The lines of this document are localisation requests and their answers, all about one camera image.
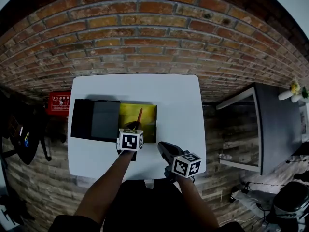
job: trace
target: black sleeve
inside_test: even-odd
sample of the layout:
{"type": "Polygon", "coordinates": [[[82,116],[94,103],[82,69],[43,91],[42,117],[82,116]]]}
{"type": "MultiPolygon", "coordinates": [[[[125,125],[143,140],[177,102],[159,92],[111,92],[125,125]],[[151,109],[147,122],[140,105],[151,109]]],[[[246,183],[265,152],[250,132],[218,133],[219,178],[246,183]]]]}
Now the black sleeve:
{"type": "Polygon", "coordinates": [[[237,222],[229,222],[218,228],[215,232],[245,232],[237,222]]]}
{"type": "Polygon", "coordinates": [[[92,219],[83,216],[57,216],[48,232],[88,231],[99,232],[100,226],[92,219]]]}

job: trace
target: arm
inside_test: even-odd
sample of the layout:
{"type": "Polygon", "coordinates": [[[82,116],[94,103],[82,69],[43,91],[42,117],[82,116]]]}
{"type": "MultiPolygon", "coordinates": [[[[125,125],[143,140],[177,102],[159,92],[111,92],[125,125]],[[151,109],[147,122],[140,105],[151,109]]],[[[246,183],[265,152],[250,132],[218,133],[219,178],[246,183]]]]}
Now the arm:
{"type": "Polygon", "coordinates": [[[201,227],[207,229],[207,231],[214,231],[219,228],[217,218],[212,210],[202,200],[191,179],[177,176],[177,181],[191,214],[196,218],[201,227]]]}
{"type": "Polygon", "coordinates": [[[123,151],[108,171],[86,192],[75,215],[90,218],[102,225],[121,185],[134,151],[123,151]]]}

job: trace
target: red fire extinguisher box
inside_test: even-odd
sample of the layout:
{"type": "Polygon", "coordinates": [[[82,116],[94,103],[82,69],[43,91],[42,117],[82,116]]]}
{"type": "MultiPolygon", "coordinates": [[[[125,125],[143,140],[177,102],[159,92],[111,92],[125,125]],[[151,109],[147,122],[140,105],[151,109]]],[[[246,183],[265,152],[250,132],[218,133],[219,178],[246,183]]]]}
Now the red fire extinguisher box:
{"type": "Polygon", "coordinates": [[[51,92],[47,113],[49,115],[69,116],[70,99],[71,91],[51,92]]]}

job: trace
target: black pants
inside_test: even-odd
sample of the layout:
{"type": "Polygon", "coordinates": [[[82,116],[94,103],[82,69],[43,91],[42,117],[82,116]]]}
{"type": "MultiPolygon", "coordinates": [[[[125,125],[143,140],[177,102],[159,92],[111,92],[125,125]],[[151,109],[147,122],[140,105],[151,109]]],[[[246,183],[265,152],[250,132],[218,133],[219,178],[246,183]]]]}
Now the black pants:
{"type": "Polygon", "coordinates": [[[166,179],[155,180],[153,189],[146,188],[143,180],[127,180],[120,186],[103,230],[184,231],[195,226],[182,194],[166,179]]]}

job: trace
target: brick wall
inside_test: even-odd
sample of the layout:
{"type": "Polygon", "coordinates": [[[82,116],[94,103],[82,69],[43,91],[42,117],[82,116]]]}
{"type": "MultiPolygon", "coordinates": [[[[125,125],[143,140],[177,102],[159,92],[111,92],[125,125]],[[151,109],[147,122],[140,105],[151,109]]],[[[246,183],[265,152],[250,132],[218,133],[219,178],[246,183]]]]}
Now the brick wall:
{"type": "Polygon", "coordinates": [[[305,52],[239,1],[56,0],[0,37],[0,83],[39,99],[80,75],[195,74],[203,101],[307,84],[305,52]]]}

